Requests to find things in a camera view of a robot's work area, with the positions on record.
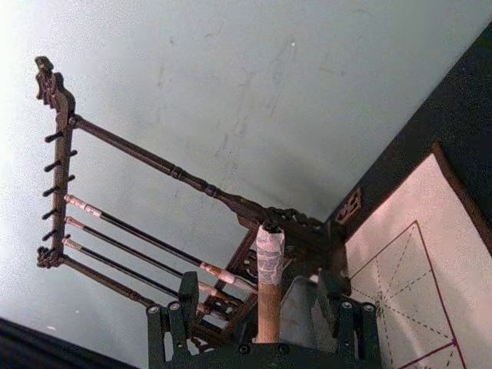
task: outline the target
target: wooden rod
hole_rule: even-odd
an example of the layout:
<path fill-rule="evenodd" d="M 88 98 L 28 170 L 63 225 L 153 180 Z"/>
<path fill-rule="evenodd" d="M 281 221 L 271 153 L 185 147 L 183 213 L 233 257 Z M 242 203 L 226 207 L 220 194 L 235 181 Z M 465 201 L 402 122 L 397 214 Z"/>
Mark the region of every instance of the wooden rod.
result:
<path fill-rule="evenodd" d="M 90 235 L 100 240 L 103 240 L 104 242 L 107 242 L 110 245 L 115 246 L 116 248 L 119 248 L 120 250 L 129 253 L 130 255 L 135 256 L 136 258 L 139 258 L 140 260 L 146 261 L 147 263 L 154 265 L 155 267 L 161 269 L 162 271 L 166 271 L 169 274 L 174 275 L 175 277 L 178 277 L 180 279 L 183 278 L 183 274 L 180 271 L 177 271 L 176 269 L 164 263 L 161 263 L 160 261 L 157 261 L 154 258 L 151 258 L 146 254 L 143 254 L 140 251 L 137 251 L 134 248 L 127 246 L 126 244 L 121 243 L 120 241 L 116 241 L 114 238 L 111 238 L 106 234 L 97 231 L 92 227 L 89 227 L 88 225 L 74 219 L 73 217 L 65 217 L 65 223 L 70 224 L 71 226 L 76 227 L 78 229 L 81 229 L 84 232 L 89 233 Z M 219 291 L 218 289 L 204 282 L 198 281 L 198 288 L 200 289 L 200 291 L 203 291 L 210 296 L 215 296 L 217 298 L 220 298 L 224 302 L 231 304 L 233 306 L 238 306 L 241 303 L 241 301 L 235 298 L 234 296 L 226 294 L 223 291 Z"/>
<path fill-rule="evenodd" d="M 90 135 L 99 138 L 100 140 L 110 144 L 111 146 L 123 151 L 124 153 L 150 165 L 165 175 L 170 175 L 174 179 L 182 181 L 187 185 L 192 186 L 195 190 L 204 192 L 208 196 L 218 199 L 225 204 L 229 209 L 238 215 L 238 217 L 246 219 L 257 219 L 259 222 L 265 221 L 268 217 L 266 209 L 256 202 L 243 198 L 236 194 L 229 194 L 222 191 L 220 188 L 207 183 L 205 180 L 195 177 L 186 172 L 183 168 L 174 165 L 150 151 L 145 150 L 130 141 L 127 141 L 110 131 L 98 127 L 97 125 L 86 121 L 80 115 L 73 115 L 70 118 L 69 124 L 73 128 L 79 128 Z"/>
<path fill-rule="evenodd" d="M 282 271 L 284 267 L 284 232 L 278 224 L 265 222 L 256 237 L 258 247 L 258 336 L 257 343 L 278 342 Z"/>
<path fill-rule="evenodd" d="M 118 292 L 120 295 L 129 298 L 130 300 L 137 301 L 139 304 L 144 305 L 146 308 L 149 306 L 155 305 L 155 302 L 150 298 L 145 298 L 141 294 L 136 291 L 133 291 L 131 288 L 126 287 L 125 285 L 111 279 L 110 277 L 106 277 L 105 275 L 91 269 L 79 263 L 78 261 L 70 258 L 68 255 L 62 255 L 61 257 L 62 263 L 69 266 L 72 269 L 82 273 L 83 275 L 91 278 L 92 280 L 103 284 L 107 288 L 111 288 L 114 292 Z"/>
<path fill-rule="evenodd" d="M 209 274 L 214 275 L 216 278 L 220 279 L 221 281 L 224 281 L 229 284 L 233 284 L 234 286 L 246 290 L 248 292 L 255 293 L 255 294 L 257 293 L 255 286 L 251 285 L 249 282 L 240 279 L 237 275 L 232 274 L 231 272 L 226 271 L 225 269 L 216 267 L 213 264 L 205 263 L 204 261 L 194 256 L 191 256 L 190 254 L 187 254 L 184 251 L 181 251 L 171 246 L 170 244 L 167 244 L 166 242 L 163 242 L 155 238 L 154 236 L 151 236 L 139 230 L 138 228 L 128 223 L 121 221 L 120 219 L 114 217 L 113 215 L 110 215 L 92 206 L 91 204 L 88 204 L 83 200 L 76 198 L 71 194 L 67 194 L 65 196 L 65 201 L 67 201 L 67 203 L 69 204 L 79 207 L 82 210 L 87 211 L 89 214 L 92 214 L 95 217 L 102 219 L 103 221 L 107 221 L 108 223 L 111 223 L 114 226 L 124 231 L 127 231 L 130 234 L 133 234 L 134 236 L 140 238 L 143 241 L 148 242 L 149 244 L 153 244 L 155 247 L 160 248 L 163 251 L 173 254 L 174 256 L 180 258 L 181 260 L 187 261 L 188 263 L 193 264 L 203 269 L 204 271 L 207 271 Z"/>
<path fill-rule="evenodd" d="M 153 281 L 152 279 L 145 277 L 144 275 L 133 271 L 130 268 L 125 267 L 124 265 L 121 265 L 117 263 L 116 261 L 113 261 L 89 248 L 86 248 L 79 244 L 78 242 L 73 241 L 70 239 L 69 236 L 63 238 L 63 245 L 68 248 L 73 248 L 74 250 L 80 251 L 82 254 L 85 254 L 89 256 L 90 258 L 93 258 L 102 264 L 106 264 L 107 266 L 116 269 L 117 271 L 120 271 L 121 273 L 124 273 L 126 275 L 129 275 L 132 278 L 135 278 L 136 280 L 145 283 L 148 286 L 151 286 L 155 288 L 156 290 L 159 290 L 161 292 L 164 292 L 166 295 L 171 296 L 172 298 L 178 298 L 178 292 L 173 291 L 172 289 L 164 286 L 163 284 L 160 284 L 156 281 Z"/>

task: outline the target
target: bolt head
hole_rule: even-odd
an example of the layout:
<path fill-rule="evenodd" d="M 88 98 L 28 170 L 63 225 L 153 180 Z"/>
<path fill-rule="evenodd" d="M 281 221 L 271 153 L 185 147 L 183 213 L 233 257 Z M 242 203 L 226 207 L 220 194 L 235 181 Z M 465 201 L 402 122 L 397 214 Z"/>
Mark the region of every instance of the bolt head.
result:
<path fill-rule="evenodd" d="M 239 354 L 241 355 L 245 355 L 249 352 L 249 346 L 247 346 L 246 344 L 242 344 L 241 346 L 239 346 Z"/>
<path fill-rule="evenodd" d="M 277 350 L 281 354 L 288 354 L 289 353 L 289 347 L 286 344 L 279 344 Z"/>
<path fill-rule="evenodd" d="M 147 309 L 149 314 L 155 314 L 159 311 L 159 306 L 150 306 L 149 309 Z"/>

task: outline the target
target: white wall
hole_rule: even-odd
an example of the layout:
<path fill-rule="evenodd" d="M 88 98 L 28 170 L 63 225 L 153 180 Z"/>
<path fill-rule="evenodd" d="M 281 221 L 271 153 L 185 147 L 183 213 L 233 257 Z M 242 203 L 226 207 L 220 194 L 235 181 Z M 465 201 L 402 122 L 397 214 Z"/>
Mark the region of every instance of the white wall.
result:
<path fill-rule="evenodd" d="M 55 126 L 54 112 L 35 100 L 35 56 L 64 74 L 88 120 L 227 191 L 325 219 L 492 16 L 491 0 L 98 3 L 0 5 L 0 316 L 139 367 L 147 363 L 142 307 L 66 267 L 35 266 L 50 230 L 40 220 L 50 209 L 41 193 L 52 186 L 42 167 L 54 146 L 42 139 Z M 74 194 L 218 265 L 238 246 L 244 229 L 221 204 L 83 132 L 73 146 Z"/>

